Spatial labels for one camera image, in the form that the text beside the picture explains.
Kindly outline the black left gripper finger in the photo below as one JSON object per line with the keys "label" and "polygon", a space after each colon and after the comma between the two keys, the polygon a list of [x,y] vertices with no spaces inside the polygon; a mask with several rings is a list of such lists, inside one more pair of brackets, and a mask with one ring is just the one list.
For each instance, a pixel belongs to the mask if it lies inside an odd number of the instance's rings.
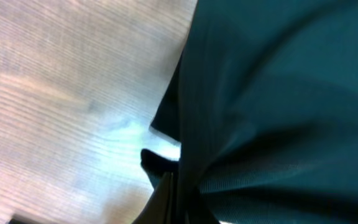
{"label": "black left gripper finger", "polygon": [[174,196],[173,175],[164,173],[144,209],[133,224],[169,224]]}

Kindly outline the black t-shirt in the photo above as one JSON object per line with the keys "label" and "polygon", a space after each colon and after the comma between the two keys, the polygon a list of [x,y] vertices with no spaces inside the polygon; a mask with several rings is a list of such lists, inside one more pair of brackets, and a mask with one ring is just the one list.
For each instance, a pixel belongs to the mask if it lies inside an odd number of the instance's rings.
{"label": "black t-shirt", "polygon": [[151,124],[171,223],[358,223],[358,0],[204,0]]}

